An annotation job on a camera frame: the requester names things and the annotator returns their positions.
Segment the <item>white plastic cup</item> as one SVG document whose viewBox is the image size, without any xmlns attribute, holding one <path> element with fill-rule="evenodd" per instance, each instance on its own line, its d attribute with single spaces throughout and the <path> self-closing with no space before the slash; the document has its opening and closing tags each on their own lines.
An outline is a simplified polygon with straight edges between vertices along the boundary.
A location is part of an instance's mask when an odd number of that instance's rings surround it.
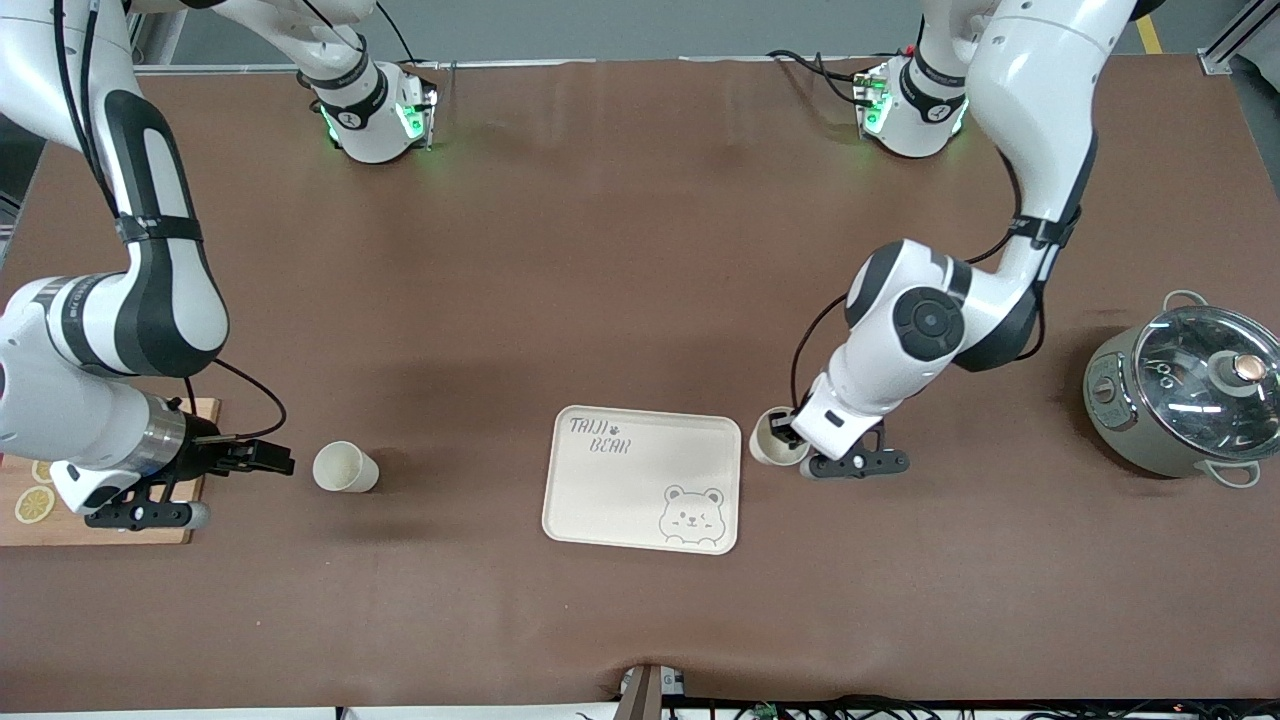
<svg viewBox="0 0 1280 720">
<path fill-rule="evenodd" d="M 787 447 L 786 445 L 777 442 L 769 433 L 771 410 L 763 413 L 758 418 L 756 424 L 749 436 L 748 443 L 750 454 L 758 462 L 765 465 L 780 468 L 795 466 L 809 455 L 810 446 L 803 438 L 799 447 Z"/>
<path fill-rule="evenodd" d="M 337 441 L 315 456 L 311 474 L 321 489 L 339 493 L 369 492 L 380 478 L 380 468 L 358 446 Z"/>
</svg>

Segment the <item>cream tray with bear print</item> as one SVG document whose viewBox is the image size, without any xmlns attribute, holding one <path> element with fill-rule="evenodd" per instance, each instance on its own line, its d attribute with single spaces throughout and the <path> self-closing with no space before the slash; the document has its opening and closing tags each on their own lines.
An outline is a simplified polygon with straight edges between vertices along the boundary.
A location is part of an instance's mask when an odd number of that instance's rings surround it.
<svg viewBox="0 0 1280 720">
<path fill-rule="evenodd" d="M 541 511 L 559 542 L 719 556 L 739 538 L 742 432 L 726 416 L 572 405 Z"/>
</svg>

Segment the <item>bamboo cutting board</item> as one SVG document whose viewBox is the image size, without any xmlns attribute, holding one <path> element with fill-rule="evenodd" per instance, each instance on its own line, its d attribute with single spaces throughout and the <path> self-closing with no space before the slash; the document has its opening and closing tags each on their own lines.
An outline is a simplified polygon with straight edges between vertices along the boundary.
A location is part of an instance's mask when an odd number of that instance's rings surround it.
<svg viewBox="0 0 1280 720">
<path fill-rule="evenodd" d="M 186 529 L 88 528 L 59 497 L 47 516 L 23 523 L 15 515 L 20 496 L 33 487 L 51 488 L 37 478 L 35 466 L 31 459 L 0 454 L 0 547 L 186 544 L 191 539 L 192 532 Z"/>
</svg>

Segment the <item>grey cooking pot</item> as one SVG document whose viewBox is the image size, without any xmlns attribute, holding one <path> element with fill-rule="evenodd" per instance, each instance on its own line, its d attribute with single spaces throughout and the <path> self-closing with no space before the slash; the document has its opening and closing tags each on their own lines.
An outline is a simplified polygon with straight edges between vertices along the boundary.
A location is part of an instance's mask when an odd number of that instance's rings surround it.
<svg viewBox="0 0 1280 720">
<path fill-rule="evenodd" d="M 1184 305 L 1213 306 L 1197 292 L 1175 290 L 1165 295 L 1160 314 Z M 1245 462 L 1206 456 L 1164 429 L 1142 401 L 1135 346 L 1140 329 L 1156 316 L 1114 336 L 1091 356 L 1082 396 L 1093 428 L 1111 450 L 1148 473 L 1176 479 L 1204 475 L 1229 489 L 1257 486 L 1261 462 L 1280 452 Z"/>
</svg>

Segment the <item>glass pot lid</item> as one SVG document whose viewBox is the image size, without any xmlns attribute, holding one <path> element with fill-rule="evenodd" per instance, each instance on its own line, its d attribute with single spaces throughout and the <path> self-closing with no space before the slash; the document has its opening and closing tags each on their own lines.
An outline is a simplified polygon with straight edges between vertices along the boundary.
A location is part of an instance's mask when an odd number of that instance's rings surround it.
<svg viewBox="0 0 1280 720">
<path fill-rule="evenodd" d="M 1160 425 L 1206 456 L 1280 452 L 1280 337 L 1240 313 L 1184 305 L 1135 342 L 1138 393 Z"/>
</svg>

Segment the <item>aluminium frame rail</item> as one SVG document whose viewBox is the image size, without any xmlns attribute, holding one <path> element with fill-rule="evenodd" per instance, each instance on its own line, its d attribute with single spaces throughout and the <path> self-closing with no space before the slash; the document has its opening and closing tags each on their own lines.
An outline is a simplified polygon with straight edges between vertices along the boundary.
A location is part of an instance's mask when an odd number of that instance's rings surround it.
<svg viewBox="0 0 1280 720">
<path fill-rule="evenodd" d="M 1247 0 L 1207 47 L 1197 50 L 1206 76 L 1230 76 L 1231 59 L 1267 24 L 1280 18 L 1280 0 Z"/>
<path fill-rule="evenodd" d="M 124 0 L 125 31 L 134 65 L 170 65 L 186 23 L 182 0 Z"/>
</svg>

